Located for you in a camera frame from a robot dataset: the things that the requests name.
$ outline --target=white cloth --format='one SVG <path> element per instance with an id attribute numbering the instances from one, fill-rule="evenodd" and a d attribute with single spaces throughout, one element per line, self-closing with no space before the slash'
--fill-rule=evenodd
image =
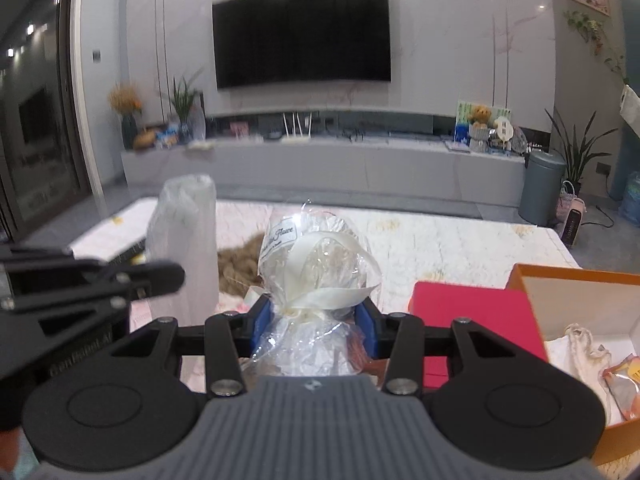
<path id="1" fill-rule="evenodd" d="M 611 393 L 602 372 L 611 366 L 611 352 L 603 345 L 594 348 L 591 332 L 577 324 L 564 329 L 564 337 L 545 342 L 545 348 L 553 366 L 582 381 L 598 396 L 609 425 Z"/>

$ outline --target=small figurine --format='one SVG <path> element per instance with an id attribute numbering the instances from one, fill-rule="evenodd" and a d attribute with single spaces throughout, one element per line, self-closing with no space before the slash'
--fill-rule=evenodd
<path id="1" fill-rule="evenodd" d="M 513 126 L 511 125 L 511 121 L 506 117 L 498 117 L 494 121 L 494 127 L 496 133 L 498 134 L 498 138 L 502 142 L 507 142 L 508 140 L 511 140 L 511 137 L 513 137 Z"/>
<path id="2" fill-rule="evenodd" d="M 491 108 L 483 105 L 476 105 L 471 110 L 471 113 L 466 117 L 469 120 L 469 124 L 489 124 L 491 119 Z"/>

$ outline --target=orange snack package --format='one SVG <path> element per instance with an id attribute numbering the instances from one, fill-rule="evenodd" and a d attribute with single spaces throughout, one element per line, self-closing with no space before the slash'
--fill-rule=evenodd
<path id="1" fill-rule="evenodd" d="M 640 357 L 629 355 L 619 365 L 607 368 L 602 376 L 626 420 L 640 418 Z"/>

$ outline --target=hanging plant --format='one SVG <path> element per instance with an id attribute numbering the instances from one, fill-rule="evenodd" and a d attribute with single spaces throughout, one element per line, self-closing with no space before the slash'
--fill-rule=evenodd
<path id="1" fill-rule="evenodd" d="M 607 51 L 609 57 L 604 60 L 609 70 L 614 74 L 618 74 L 625 85 L 629 84 L 629 78 L 625 75 L 623 67 L 625 57 L 617 53 L 613 48 L 607 34 L 604 31 L 604 25 L 598 20 L 592 20 L 586 12 L 574 10 L 564 12 L 566 23 L 569 28 L 575 29 L 583 38 L 585 43 L 593 45 L 593 55 L 599 57 L 604 50 Z"/>

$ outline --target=gray tile floor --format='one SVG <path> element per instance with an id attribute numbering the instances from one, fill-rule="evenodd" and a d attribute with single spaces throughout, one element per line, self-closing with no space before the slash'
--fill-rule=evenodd
<path id="1" fill-rule="evenodd" d="M 158 195 L 158 188 L 129 188 L 117 183 L 105 189 L 101 199 L 89 198 L 69 209 L 43 228 L 34 232 L 27 243 L 37 246 L 67 246 L 101 219 L 120 211 L 143 196 Z M 305 200 L 329 205 L 368 209 L 395 210 L 484 219 L 498 222 L 526 223 L 516 208 L 484 204 L 427 200 L 401 196 L 386 196 L 340 191 L 300 192 L 298 190 L 260 187 L 219 186 L 218 197 L 229 200 L 251 200 L 278 203 L 303 203 Z M 640 228 L 618 216 L 615 202 L 597 197 L 584 197 L 587 202 L 585 222 L 609 225 L 595 208 L 599 205 L 614 220 L 612 228 L 583 225 L 571 252 L 580 266 L 586 269 L 616 270 L 640 274 Z"/>

